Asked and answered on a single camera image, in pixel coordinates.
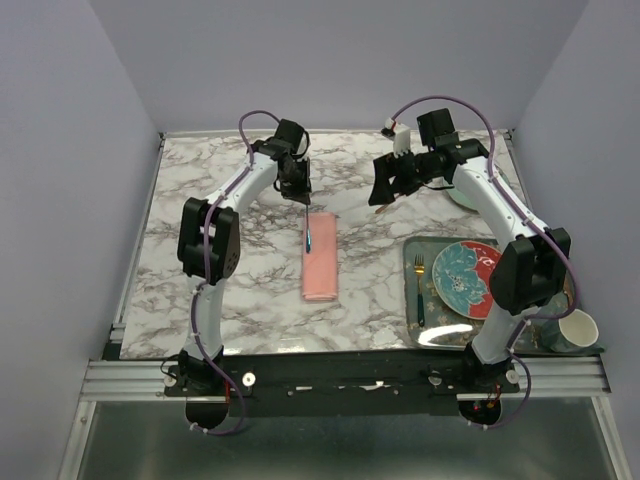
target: gray wall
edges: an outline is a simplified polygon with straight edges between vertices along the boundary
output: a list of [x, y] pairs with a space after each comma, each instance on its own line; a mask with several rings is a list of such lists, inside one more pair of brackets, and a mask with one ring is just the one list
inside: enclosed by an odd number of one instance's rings
[[515, 137], [533, 206], [573, 237], [612, 403], [640, 478], [640, 2], [592, 0]]
[[[234, 128], [257, 107], [310, 127], [380, 128], [434, 93], [464, 97], [496, 126], [514, 127], [586, 4], [90, 1], [164, 131]], [[467, 112], [455, 118], [480, 125]]]
[[0, 477], [58, 472], [113, 318], [156, 129], [85, 0], [0, 15]]

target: fork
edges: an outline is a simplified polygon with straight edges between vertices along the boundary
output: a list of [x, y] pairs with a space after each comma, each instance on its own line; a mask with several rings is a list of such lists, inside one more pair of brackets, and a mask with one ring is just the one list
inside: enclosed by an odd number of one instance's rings
[[424, 275], [424, 257], [416, 255], [413, 270], [418, 279], [418, 325], [424, 327], [424, 300], [422, 298], [422, 276]]

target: marble tabletop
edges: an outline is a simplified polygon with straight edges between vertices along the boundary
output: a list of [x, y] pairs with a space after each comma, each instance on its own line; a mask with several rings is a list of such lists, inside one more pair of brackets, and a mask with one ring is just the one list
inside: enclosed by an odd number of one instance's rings
[[[485, 132], [462, 132], [488, 146]], [[496, 162], [522, 198], [511, 157], [496, 136]], [[391, 150], [378, 133], [311, 134], [311, 211], [337, 215], [339, 298], [306, 303], [300, 292], [304, 207], [266, 189], [241, 218], [241, 260], [224, 294], [225, 353], [412, 348], [407, 332], [402, 245], [412, 236], [491, 237], [480, 216], [444, 191], [422, 188], [376, 214], [367, 205], [371, 161]], [[423, 151], [413, 135], [414, 152]], [[121, 357], [177, 353], [188, 331], [190, 293], [176, 257], [189, 197], [226, 181], [245, 155], [237, 134], [166, 141], [125, 317]]]

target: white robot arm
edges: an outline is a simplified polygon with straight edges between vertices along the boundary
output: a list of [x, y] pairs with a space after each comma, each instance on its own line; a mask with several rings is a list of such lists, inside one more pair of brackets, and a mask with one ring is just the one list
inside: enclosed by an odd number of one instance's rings
[[382, 134], [393, 139], [393, 153], [373, 161], [376, 179], [369, 204], [389, 204], [396, 195], [411, 195], [433, 179], [445, 178], [469, 198], [487, 222], [502, 257], [490, 281], [495, 302], [467, 353], [474, 374], [482, 376], [482, 370], [488, 370], [490, 376], [495, 373], [492, 366], [504, 368], [509, 362], [523, 320], [562, 289], [565, 265], [540, 233], [545, 232], [565, 257], [570, 238], [564, 229], [550, 230], [497, 172], [491, 174], [488, 151], [478, 140], [459, 140], [447, 109], [419, 117], [418, 126], [429, 151], [414, 155], [410, 129], [387, 120]]
[[[202, 349], [215, 358], [222, 350], [220, 320], [227, 278], [240, 258], [239, 218], [267, 187], [274, 186], [286, 199], [309, 204], [311, 183], [307, 150], [309, 135], [303, 127], [280, 120], [273, 137], [257, 141], [230, 180], [204, 200], [189, 199], [183, 210], [178, 258], [194, 291], [190, 335], [183, 351], [202, 360]], [[207, 213], [215, 236], [210, 236]], [[205, 251], [209, 275], [204, 269]]]

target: cup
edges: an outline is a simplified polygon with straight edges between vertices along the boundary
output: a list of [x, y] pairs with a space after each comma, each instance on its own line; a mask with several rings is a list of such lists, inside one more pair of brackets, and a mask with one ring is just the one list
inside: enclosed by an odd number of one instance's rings
[[560, 320], [547, 320], [540, 331], [540, 342], [557, 353], [574, 353], [596, 343], [598, 335], [598, 325], [591, 315], [575, 310]]

